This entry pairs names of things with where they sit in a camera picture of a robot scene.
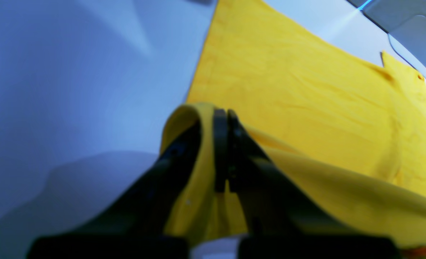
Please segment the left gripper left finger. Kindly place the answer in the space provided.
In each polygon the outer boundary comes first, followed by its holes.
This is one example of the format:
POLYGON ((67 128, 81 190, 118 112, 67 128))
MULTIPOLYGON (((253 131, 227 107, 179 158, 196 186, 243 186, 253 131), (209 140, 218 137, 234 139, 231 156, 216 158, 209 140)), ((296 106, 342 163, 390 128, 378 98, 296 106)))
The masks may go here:
POLYGON ((200 141, 196 121, 109 208, 69 232, 38 238, 27 258, 188 259, 188 242, 164 229, 191 176, 200 141))

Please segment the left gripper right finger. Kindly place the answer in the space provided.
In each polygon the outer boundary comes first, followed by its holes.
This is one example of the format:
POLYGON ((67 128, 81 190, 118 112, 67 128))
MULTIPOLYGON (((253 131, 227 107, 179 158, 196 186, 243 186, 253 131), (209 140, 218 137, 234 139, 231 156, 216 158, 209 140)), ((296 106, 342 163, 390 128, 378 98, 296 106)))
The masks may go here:
POLYGON ((386 237, 330 216, 273 163, 233 110, 214 109, 215 191, 236 194, 249 236, 239 259, 400 259, 386 237))

